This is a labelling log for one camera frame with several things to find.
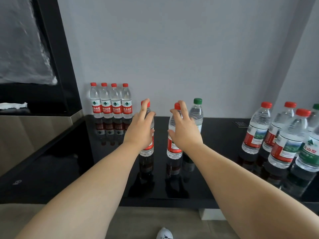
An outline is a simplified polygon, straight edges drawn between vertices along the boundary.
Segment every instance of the bottle with red cap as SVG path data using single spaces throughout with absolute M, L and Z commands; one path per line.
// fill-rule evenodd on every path
M 174 105 L 174 109 L 176 109 L 179 114 L 182 116 L 181 114 L 181 107 L 180 104 L 178 102 L 175 103 Z M 173 130 L 175 132 L 175 120 L 174 120 L 174 116 L 172 115 L 171 118 L 169 119 L 169 123 L 168 123 L 168 129 Z M 172 140 L 172 138 L 170 137 L 170 135 L 168 135 L 168 140 L 167 140 L 167 156 L 171 159 L 179 159 L 182 156 L 182 150 L 179 149 L 174 141 Z
M 132 109 L 132 96 L 129 89 L 129 84 L 123 84 L 122 90 L 122 106 L 123 106 L 123 117 L 125 119 L 130 119 L 133 117 L 133 109 Z
M 111 104 L 111 95 L 107 88 L 107 83 L 101 84 L 101 103 L 103 109 L 103 115 L 105 118 L 112 118 L 113 117 L 113 108 Z
M 100 93 L 95 82 L 91 83 L 90 99 L 91 99 L 91 105 L 93 110 L 93 116 L 95 118 L 102 118 L 103 112 L 102 112 Z
M 249 154 L 257 154 L 263 143 L 267 129 L 270 125 L 270 108 L 272 103 L 262 102 L 259 108 L 250 119 L 247 133 L 241 148 Z
M 297 104 L 295 102 L 285 102 L 283 111 L 277 114 L 277 116 L 269 126 L 269 129 L 265 136 L 265 140 L 263 142 L 263 149 L 265 149 L 267 152 L 271 152 L 273 146 L 275 145 L 279 132 L 286 121 L 295 115 L 294 108 L 296 108 L 296 106 Z
M 290 166 L 308 133 L 307 117 L 310 113 L 306 109 L 297 109 L 296 115 L 284 124 L 268 157 L 272 165 L 280 169 Z
M 151 105 L 151 103 L 148 102 L 145 117 L 147 116 L 148 113 L 151 112 L 150 105 Z M 154 129 L 154 118 L 153 118 L 152 123 L 151 123 L 151 129 Z M 152 136 L 152 142 L 140 152 L 140 155 L 143 157 L 148 157 L 148 156 L 151 156 L 153 154 L 153 152 L 154 152 L 154 133 Z
M 114 118 L 122 118 L 123 117 L 123 108 L 122 108 L 121 93 L 118 90 L 116 83 L 112 83 L 111 86 L 112 86 L 111 102 L 112 102 Z

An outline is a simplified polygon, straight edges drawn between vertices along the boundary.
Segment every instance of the floor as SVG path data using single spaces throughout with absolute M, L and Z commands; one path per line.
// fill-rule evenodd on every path
M 0 205 L 0 238 L 13 239 L 43 205 Z M 238 239 L 227 221 L 202 221 L 197 210 L 119 207 L 106 239 L 150 239 L 168 228 L 175 239 Z

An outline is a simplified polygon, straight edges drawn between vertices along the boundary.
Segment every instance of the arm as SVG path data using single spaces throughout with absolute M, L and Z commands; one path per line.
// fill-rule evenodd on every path
M 16 239 L 105 238 L 133 163 L 152 140 L 155 113 L 145 118 L 148 101 L 134 115 L 123 144 L 54 197 Z
M 304 205 L 203 144 L 187 113 L 172 109 L 176 145 L 194 161 L 229 224 L 242 239 L 319 238 L 319 217 Z

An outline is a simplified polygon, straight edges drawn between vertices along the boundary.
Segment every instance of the plastic sheet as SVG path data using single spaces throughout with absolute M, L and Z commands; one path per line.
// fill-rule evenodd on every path
M 0 0 L 0 84 L 57 84 L 31 0 Z

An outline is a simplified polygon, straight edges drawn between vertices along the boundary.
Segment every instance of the black table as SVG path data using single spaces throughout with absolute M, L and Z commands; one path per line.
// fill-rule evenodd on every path
M 120 205 L 218 208 L 192 160 L 186 154 L 178 160 L 167 157 L 168 121 L 169 117 L 155 117 L 154 154 L 137 157 Z M 130 122 L 126 119 L 95 119 L 91 115 L 78 120 L 0 177 L 0 203 L 48 203 L 122 144 Z M 241 153 L 247 128 L 238 127 L 234 122 L 247 124 L 249 119 L 204 118 L 204 143 L 280 187 L 311 210 L 319 211 L 319 177 L 296 167 L 275 168 L 267 162 L 268 154 L 264 150 L 254 156 Z

